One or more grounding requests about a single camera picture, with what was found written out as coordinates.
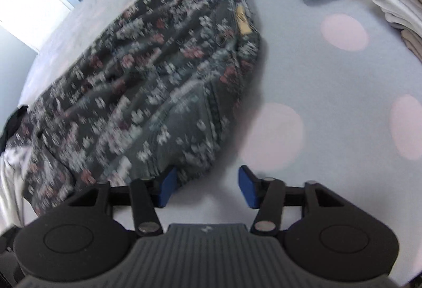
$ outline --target blue gripper pad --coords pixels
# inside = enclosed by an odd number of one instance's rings
[[[177,168],[173,168],[160,185],[161,193],[158,195],[158,207],[163,208],[177,188]]]
[[[257,209],[260,207],[255,184],[242,167],[239,168],[239,188],[250,208]]]

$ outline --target flower pattern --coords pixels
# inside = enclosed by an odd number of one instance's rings
[[[241,34],[242,6],[251,33]],[[250,81],[259,34],[245,0],[138,0],[35,102],[8,148],[31,145],[23,190],[38,214],[96,182],[168,166],[208,171]]]

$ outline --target bed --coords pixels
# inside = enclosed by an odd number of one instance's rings
[[[136,0],[83,0],[35,59],[31,105]],[[158,211],[166,227],[245,223],[237,169],[288,185],[315,180],[393,229],[399,285],[422,271],[422,65],[371,0],[248,0],[262,53],[233,136],[213,170]],[[282,227],[299,218],[288,209]],[[25,222],[35,217],[25,204]],[[115,219],[133,229],[129,209]]]

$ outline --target floral garment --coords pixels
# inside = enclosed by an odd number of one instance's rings
[[[245,0],[138,0],[35,102],[8,147],[31,144],[37,214],[74,191],[210,169],[259,49]]]

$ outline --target clothing tag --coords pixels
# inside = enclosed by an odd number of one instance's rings
[[[241,4],[238,5],[236,8],[236,21],[238,23],[239,30],[242,35],[252,33],[248,19],[246,19],[245,7]]]

